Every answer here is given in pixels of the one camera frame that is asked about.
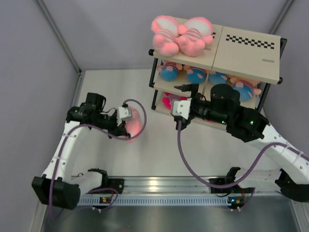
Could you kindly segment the orange-faced blue doll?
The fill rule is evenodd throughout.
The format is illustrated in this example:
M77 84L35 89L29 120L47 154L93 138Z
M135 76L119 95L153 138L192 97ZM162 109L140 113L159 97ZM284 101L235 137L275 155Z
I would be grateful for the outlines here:
M199 67L184 65L183 69L186 71L188 81L192 84L201 84L208 74L208 70Z

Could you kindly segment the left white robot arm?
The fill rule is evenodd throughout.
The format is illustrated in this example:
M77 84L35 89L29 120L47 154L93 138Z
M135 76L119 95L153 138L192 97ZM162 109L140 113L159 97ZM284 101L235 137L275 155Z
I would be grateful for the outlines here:
M89 169L80 177L72 178L72 172L83 140L92 129L108 133L109 138L126 136L126 120L132 111L124 103L110 116L103 113L106 98L88 93L85 102L73 106L67 112L64 131L48 167L43 174L34 177L32 188L40 202L50 207L74 209L80 197L95 189L98 193L108 190L108 174L98 168Z

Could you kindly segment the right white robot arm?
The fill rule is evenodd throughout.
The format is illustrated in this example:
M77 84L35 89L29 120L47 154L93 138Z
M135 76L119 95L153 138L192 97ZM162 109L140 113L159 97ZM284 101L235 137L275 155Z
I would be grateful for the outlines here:
M173 100L171 115L176 122L177 143L187 170L214 189L236 192L240 188L269 189L296 202L309 201L309 158L285 140L258 111L240 105L240 93L228 84L211 88L211 99L198 92L197 84L175 86L190 92L186 100ZM213 184L198 176L188 164L181 145L181 131L199 118L225 126L227 133L260 150L249 169L232 167L225 184Z

